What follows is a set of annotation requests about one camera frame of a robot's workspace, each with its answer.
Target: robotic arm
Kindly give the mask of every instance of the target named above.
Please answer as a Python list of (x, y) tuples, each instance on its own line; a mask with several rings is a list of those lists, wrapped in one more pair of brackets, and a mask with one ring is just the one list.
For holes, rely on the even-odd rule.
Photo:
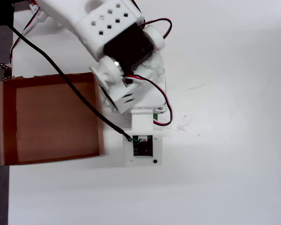
[(127, 165), (158, 165), (162, 130), (153, 125), (153, 113), (165, 112), (162, 94), (142, 77), (165, 86), (160, 50), (162, 35), (131, 0), (36, 0), (49, 16), (74, 33), (99, 64), (92, 72), (119, 113), (132, 114), (133, 141), (124, 141)]

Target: cardboard box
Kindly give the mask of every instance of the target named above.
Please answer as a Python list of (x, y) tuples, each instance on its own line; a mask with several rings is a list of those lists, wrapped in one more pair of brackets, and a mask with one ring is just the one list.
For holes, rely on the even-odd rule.
[[(101, 110), (92, 73), (67, 75)], [(0, 83), (2, 165), (43, 163), (104, 154), (102, 121), (60, 75), (17, 77)]]

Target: white surface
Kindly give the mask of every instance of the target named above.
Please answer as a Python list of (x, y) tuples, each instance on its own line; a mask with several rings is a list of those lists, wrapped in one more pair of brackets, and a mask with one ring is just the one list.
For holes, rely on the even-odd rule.
[[(107, 156), (11, 166), (9, 224), (281, 225), (281, 0), (138, 2), (146, 20), (174, 24), (163, 165), (121, 167), (121, 135), (108, 129)], [(65, 72), (88, 70), (70, 32), (38, 26), (28, 38)], [(14, 74), (56, 73), (23, 42), (14, 58)]]

